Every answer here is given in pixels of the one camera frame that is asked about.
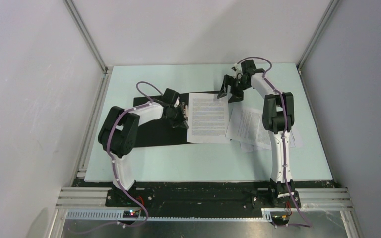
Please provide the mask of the aluminium corner post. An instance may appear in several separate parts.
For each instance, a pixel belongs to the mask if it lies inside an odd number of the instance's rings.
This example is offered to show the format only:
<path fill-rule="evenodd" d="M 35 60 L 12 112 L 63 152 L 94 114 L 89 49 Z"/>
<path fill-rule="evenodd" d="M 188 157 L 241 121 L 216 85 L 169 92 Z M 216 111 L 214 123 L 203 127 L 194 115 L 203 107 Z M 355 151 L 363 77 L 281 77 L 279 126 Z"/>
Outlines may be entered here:
<path fill-rule="evenodd" d="M 311 53 L 313 52 L 314 48 L 316 47 L 317 43 L 320 40 L 320 37 L 325 32 L 329 22 L 332 20 L 333 16 L 337 12 L 337 9 L 339 5 L 342 3 L 342 0 L 331 0 L 322 15 L 316 29 L 314 30 L 314 33 L 312 37 L 310 38 L 308 45 L 304 49 L 298 63 L 297 63 L 297 69 L 298 71 L 302 71 L 303 67 L 305 66 L 307 60 L 309 59 Z"/>
<path fill-rule="evenodd" d="M 72 17 L 75 25 L 77 26 L 80 34 L 82 35 L 86 45 L 88 46 L 93 58 L 97 62 L 99 68 L 101 69 L 102 73 L 107 73 L 108 67 L 105 64 L 103 57 L 98 50 L 98 47 L 91 36 L 75 2 L 73 0 L 63 0 L 63 3 L 65 4 L 70 16 Z"/>

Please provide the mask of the left small controller board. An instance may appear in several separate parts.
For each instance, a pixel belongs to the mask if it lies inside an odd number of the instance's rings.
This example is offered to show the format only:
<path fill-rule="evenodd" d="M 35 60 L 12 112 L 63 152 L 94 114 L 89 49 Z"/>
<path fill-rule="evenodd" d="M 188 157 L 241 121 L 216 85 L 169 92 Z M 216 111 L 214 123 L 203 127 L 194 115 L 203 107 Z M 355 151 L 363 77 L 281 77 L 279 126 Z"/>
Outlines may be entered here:
<path fill-rule="evenodd" d="M 122 213 L 123 219 L 137 219 L 140 217 L 140 210 L 124 210 Z"/>

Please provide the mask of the right aluminium corner post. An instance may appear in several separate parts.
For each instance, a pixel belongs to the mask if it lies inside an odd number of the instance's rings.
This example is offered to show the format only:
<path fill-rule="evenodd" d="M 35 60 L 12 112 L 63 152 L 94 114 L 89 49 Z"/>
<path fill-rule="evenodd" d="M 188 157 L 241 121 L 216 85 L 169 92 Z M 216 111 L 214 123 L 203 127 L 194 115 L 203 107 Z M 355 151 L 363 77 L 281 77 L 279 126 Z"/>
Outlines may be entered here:
<path fill-rule="evenodd" d="M 312 37 L 310 38 L 308 45 L 304 49 L 298 63 L 297 63 L 297 69 L 298 71 L 302 71 L 303 67 L 305 66 L 307 60 L 309 59 L 311 53 L 313 52 L 314 48 L 316 47 L 317 43 L 320 40 L 320 37 L 325 32 L 329 22 L 332 20 L 333 16 L 337 12 L 337 9 L 339 5 L 342 3 L 342 0 L 331 0 L 322 15 L 316 29 L 314 30 L 314 33 Z"/>

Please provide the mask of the printed paper sheets stack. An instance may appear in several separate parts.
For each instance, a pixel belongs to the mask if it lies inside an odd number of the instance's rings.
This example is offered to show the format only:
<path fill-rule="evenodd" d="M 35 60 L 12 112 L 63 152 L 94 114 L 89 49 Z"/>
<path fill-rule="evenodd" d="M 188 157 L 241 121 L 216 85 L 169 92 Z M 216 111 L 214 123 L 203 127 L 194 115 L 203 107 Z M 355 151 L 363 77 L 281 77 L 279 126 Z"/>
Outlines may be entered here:
<path fill-rule="evenodd" d="M 234 106 L 226 138 L 240 142 L 243 152 L 271 150 L 271 140 L 268 131 L 262 124 L 262 111 L 254 108 Z"/>

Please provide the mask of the left aluminium corner post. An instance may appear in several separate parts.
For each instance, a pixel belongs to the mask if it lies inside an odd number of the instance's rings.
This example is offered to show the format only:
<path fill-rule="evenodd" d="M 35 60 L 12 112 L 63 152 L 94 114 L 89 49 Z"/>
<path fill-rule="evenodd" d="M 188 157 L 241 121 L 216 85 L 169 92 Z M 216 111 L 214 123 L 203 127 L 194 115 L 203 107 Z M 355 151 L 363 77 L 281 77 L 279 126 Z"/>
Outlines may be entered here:
<path fill-rule="evenodd" d="M 108 67 L 105 64 L 103 57 L 98 50 L 98 47 L 91 36 L 75 2 L 73 0 L 63 0 L 63 3 L 65 4 L 70 16 L 72 17 L 75 25 L 77 26 L 80 34 L 82 35 L 86 45 L 88 46 L 93 58 L 97 62 L 99 68 L 101 69 L 102 73 L 107 73 Z"/>

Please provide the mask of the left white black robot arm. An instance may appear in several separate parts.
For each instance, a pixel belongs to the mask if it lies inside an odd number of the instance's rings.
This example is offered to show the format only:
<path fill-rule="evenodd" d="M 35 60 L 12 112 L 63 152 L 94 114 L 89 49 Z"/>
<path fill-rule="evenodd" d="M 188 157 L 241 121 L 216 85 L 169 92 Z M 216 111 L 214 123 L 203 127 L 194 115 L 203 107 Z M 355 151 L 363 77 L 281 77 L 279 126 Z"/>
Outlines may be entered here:
<path fill-rule="evenodd" d="M 98 142 L 111 158 L 115 176 L 113 184 L 120 189 L 117 199 L 122 205 L 131 206 L 137 198 L 131 189 L 136 179 L 130 152 L 135 147 L 185 144 L 188 102 L 187 93 L 180 94 L 167 88 L 159 96 L 135 98 L 130 109 L 110 108 L 98 134 Z"/>

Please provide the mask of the red black folder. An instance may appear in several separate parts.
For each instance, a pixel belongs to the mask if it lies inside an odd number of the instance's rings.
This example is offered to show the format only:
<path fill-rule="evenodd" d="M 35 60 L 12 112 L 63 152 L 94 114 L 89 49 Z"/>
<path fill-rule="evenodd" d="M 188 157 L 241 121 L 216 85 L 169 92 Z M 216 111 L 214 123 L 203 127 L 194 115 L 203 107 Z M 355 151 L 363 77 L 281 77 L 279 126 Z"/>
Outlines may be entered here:
<path fill-rule="evenodd" d="M 189 93 L 180 94 L 179 100 L 180 103 L 188 105 Z M 147 98 L 143 96 L 135 97 L 133 99 L 133 106 L 139 106 L 147 102 Z M 172 128 L 169 120 L 159 119 L 152 120 L 139 126 L 135 148 L 182 144 L 191 144 L 190 142 L 187 142 L 187 129 L 181 127 Z"/>

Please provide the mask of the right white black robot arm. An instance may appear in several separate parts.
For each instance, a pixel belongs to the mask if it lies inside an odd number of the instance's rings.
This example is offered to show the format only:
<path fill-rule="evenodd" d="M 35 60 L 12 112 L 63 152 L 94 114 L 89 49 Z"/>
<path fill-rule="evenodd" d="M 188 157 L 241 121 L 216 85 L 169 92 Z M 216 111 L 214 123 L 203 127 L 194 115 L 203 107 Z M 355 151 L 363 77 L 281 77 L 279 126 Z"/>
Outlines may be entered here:
<path fill-rule="evenodd" d="M 244 90 L 253 88 L 264 99 L 262 125 L 268 132 L 272 149 L 272 172 L 268 202 L 272 207 L 297 208 L 296 191 L 289 165 L 289 136 L 295 122 L 294 96 L 279 91 L 266 77 L 267 70 L 257 68 L 255 57 L 246 57 L 232 67 L 234 75 L 225 75 L 217 98 L 231 94 L 230 103 L 244 99 Z"/>

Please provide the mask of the small controller board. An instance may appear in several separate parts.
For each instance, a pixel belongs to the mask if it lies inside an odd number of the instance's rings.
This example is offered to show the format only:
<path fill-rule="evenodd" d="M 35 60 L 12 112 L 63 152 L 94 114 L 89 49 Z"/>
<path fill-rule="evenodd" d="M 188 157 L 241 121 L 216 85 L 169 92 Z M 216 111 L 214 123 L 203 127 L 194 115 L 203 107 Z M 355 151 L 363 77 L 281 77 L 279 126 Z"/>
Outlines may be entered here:
<path fill-rule="evenodd" d="M 122 213 L 123 219 L 137 219 L 140 217 L 140 210 L 124 210 Z"/>
<path fill-rule="evenodd" d="M 271 223 L 275 227 L 286 227 L 289 224 L 291 216 L 290 215 L 272 215 L 271 216 Z"/>

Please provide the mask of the aluminium frame rails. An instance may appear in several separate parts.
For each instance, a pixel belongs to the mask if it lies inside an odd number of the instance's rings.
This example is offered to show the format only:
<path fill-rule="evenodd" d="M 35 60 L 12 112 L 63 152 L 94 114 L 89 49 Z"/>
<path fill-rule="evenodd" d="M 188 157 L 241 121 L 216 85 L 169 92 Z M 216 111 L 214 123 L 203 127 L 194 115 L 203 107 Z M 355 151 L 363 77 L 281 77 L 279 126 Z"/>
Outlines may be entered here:
<path fill-rule="evenodd" d="M 57 205 L 45 236 L 47 238 L 60 238 L 67 213 L 72 209 L 125 210 L 124 208 L 105 207 L 108 190 L 107 187 L 63 187 L 59 193 Z M 338 211 L 341 214 L 348 237 L 362 237 L 354 206 L 346 188 L 299 188 L 297 191 L 300 196 L 302 211 L 325 213 Z M 278 209 L 262 208 L 261 211 L 271 213 L 277 212 Z"/>

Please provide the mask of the right small controller board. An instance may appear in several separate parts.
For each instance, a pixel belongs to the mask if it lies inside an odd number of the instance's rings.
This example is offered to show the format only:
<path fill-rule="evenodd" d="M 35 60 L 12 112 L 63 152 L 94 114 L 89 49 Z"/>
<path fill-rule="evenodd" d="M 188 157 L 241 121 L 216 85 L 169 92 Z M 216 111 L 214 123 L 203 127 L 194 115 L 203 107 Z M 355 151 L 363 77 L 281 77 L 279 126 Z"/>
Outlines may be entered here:
<path fill-rule="evenodd" d="M 271 223 L 275 227 L 286 227 L 289 224 L 291 216 L 290 215 L 272 215 L 271 216 Z"/>

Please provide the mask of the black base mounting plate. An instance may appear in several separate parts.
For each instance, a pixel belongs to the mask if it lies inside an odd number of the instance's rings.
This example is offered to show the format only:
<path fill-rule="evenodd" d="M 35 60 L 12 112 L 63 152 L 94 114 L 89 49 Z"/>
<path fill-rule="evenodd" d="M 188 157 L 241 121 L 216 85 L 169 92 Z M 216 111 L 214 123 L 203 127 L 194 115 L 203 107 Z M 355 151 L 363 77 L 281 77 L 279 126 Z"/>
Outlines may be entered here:
<path fill-rule="evenodd" d="M 295 205 L 289 197 L 276 198 L 268 182 L 136 182 L 125 195 L 112 182 L 75 179 L 73 187 L 108 188 L 106 207 L 139 207 L 150 217 L 256 218 L 262 208 Z"/>

